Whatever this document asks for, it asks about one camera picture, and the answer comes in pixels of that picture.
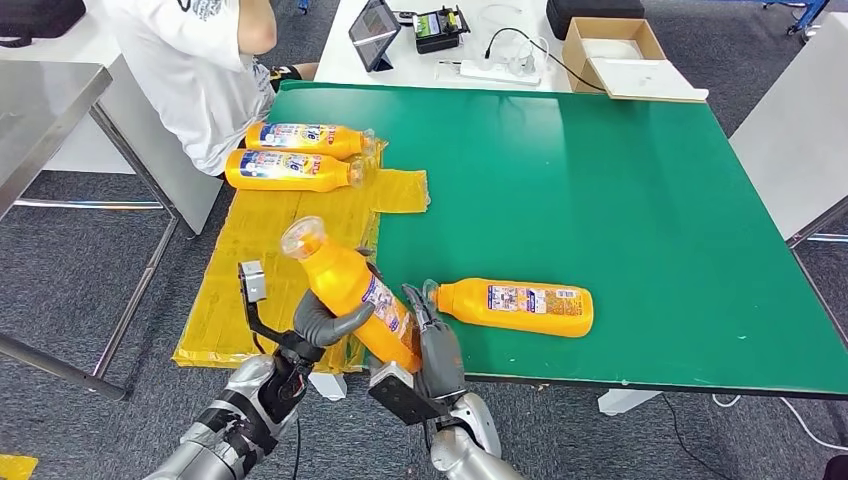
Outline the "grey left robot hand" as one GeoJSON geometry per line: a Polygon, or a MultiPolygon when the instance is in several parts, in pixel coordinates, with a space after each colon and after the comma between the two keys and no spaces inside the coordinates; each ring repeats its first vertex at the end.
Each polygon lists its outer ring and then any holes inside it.
{"type": "Polygon", "coordinates": [[[372,302],[363,301],[350,313],[336,316],[311,289],[307,289],[295,310],[293,327],[311,345],[326,348],[364,325],[374,311],[372,302]]]}

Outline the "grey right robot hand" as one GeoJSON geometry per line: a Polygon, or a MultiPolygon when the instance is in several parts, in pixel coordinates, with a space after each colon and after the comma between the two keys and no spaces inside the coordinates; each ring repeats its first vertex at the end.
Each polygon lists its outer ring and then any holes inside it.
{"type": "Polygon", "coordinates": [[[416,389],[430,400],[451,404],[466,392],[457,336],[421,289],[410,284],[401,288],[418,325],[421,368],[415,374],[416,389]]]}

